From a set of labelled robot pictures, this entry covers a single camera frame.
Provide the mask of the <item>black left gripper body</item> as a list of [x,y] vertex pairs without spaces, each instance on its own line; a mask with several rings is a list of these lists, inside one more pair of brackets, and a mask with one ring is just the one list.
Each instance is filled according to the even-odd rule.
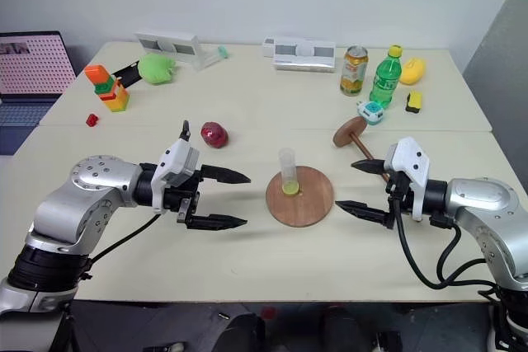
[[195,216],[200,198],[199,184],[203,181],[200,170],[179,186],[170,185],[163,193],[163,207],[177,214],[177,223],[185,224],[188,229],[205,229],[205,220]]

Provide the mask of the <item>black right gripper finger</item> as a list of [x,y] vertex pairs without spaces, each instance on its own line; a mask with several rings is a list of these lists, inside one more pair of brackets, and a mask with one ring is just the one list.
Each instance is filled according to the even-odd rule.
[[384,160],[380,159],[363,159],[353,162],[351,167],[370,174],[383,175],[385,173]]
[[345,212],[372,223],[381,224],[385,228],[393,226],[393,214],[381,209],[374,209],[365,203],[353,200],[336,201],[335,204]]

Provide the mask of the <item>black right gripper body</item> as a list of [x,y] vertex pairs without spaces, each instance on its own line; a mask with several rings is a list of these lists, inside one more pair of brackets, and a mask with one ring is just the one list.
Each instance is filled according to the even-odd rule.
[[403,171],[393,172],[385,192],[389,195],[389,214],[386,216],[384,226],[393,229],[402,222],[402,215],[408,210],[409,203],[413,202],[413,192],[410,189],[410,178]]

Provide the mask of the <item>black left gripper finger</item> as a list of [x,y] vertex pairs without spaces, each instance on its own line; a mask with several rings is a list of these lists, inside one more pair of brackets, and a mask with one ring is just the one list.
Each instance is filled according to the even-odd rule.
[[230,215],[210,214],[208,216],[191,215],[185,225],[188,229],[203,231],[222,231],[231,228],[238,228],[248,221]]
[[216,167],[203,164],[200,169],[202,179],[212,179],[224,184],[245,184],[251,179],[244,174],[224,167]]

